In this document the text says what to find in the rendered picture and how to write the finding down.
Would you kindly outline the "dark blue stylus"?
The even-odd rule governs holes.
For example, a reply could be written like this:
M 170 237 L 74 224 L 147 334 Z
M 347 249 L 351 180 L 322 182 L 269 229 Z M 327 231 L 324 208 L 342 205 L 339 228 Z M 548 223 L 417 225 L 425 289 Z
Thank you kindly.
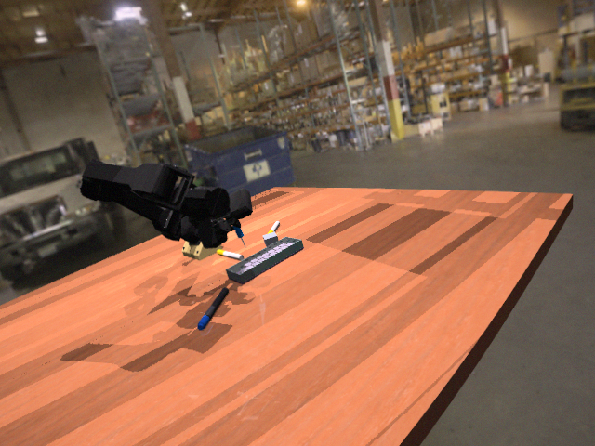
M 235 231 L 235 233 L 236 233 L 236 236 L 237 236 L 237 238 L 238 238 L 238 239 L 239 239 L 239 238 L 241 238 L 241 240 L 242 240 L 242 243 L 243 243 L 244 247 L 246 248 L 246 246 L 245 246 L 245 243 L 244 243 L 244 240 L 243 240 L 243 238 L 242 238 L 242 237 L 244 237 L 244 235 L 243 235 L 243 232 L 242 232 L 241 228 L 236 228 L 236 227 L 234 227 L 234 226 L 232 226 L 232 227 L 233 227 L 233 229 L 234 229 L 234 231 Z

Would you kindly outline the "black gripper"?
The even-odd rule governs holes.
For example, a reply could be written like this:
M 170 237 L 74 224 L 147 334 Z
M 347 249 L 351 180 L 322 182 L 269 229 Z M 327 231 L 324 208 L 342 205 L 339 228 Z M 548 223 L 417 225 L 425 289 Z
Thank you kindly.
M 250 192 L 244 188 L 241 188 L 231 194 L 229 194 L 230 204 L 227 213 L 224 218 L 227 222 L 230 231 L 233 231 L 233 227 L 241 228 L 239 219 L 250 216 L 253 212 Z M 185 216 L 181 219 L 181 237 L 185 242 L 193 243 L 198 240 L 198 234 L 195 234 L 195 226 L 193 222 L 204 221 L 205 216 Z

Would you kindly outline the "black marker with blue cap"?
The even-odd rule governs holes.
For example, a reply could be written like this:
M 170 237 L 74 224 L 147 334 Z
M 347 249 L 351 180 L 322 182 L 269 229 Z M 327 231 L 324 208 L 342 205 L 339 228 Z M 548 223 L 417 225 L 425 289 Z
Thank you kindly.
M 224 298 L 226 297 L 226 295 L 228 294 L 228 292 L 229 292 L 229 289 L 227 287 L 224 287 L 220 291 L 220 293 L 218 294 L 218 296 L 214 300 L 213 304 L 207 310 L 207 312 L 205 313 L 205 315 L 203 316 L 203 318 L 199 321 L 198 326 L 197 326 L 199 330 L 203 330 L 205 328 L 205 326 L 209 323 L 209 321 L 211 320 L 211 318 L 216 313 L 217 308 L 220 306 L 220 304 L 222 303 L 222 301 L 224 300 Z

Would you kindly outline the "black keyboard with white keys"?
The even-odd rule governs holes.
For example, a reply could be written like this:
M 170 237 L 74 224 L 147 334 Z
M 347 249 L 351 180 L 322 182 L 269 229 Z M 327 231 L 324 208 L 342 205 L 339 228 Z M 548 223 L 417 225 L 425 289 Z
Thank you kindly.
M 247 283 L 304 249 L 301 239 L 283 237 L 226 269 L 229 279 Z

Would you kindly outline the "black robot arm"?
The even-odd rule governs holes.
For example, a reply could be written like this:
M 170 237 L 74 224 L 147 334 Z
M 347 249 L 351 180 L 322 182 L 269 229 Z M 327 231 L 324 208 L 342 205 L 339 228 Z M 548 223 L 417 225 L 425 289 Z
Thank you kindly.
M 179 176 L 182 179 L 177 183 Z M 182 239 L 182 218 L 205 216 L 206 220 L 192 223 L 197 228 L 198 240 L 189 245 L 202 243 L 204 249 L 218 248 L 228 240 L 230 232 L 224 218 L 229 209 L 229 193 L 220 187 L 197 187 L 192 184 L 194 179 L 187 169 L 174 164 L 130 167 L 91 159 L 80 189 L 86 198 L 114 201 L 146 217 L 161 235 L 174 242 Z

